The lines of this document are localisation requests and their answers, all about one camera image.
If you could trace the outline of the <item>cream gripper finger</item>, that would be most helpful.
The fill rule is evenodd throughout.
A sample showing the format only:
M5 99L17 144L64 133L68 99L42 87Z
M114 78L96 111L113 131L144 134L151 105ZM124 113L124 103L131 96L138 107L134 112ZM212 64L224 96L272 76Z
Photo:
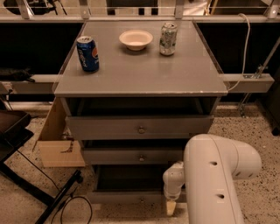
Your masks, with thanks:
M166 214L168 216L173 216L176 208L176 202L174 200L167 200L165 205L166 205Z

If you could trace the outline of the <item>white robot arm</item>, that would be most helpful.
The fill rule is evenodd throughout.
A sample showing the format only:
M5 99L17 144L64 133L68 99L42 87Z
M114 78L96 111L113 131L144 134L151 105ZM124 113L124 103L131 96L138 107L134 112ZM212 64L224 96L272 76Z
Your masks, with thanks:
M259 153L237 140L200 134L185 146L184 157L164 172L166 212L173 215L185 188L189 224L244 224L234 181L255 177Z

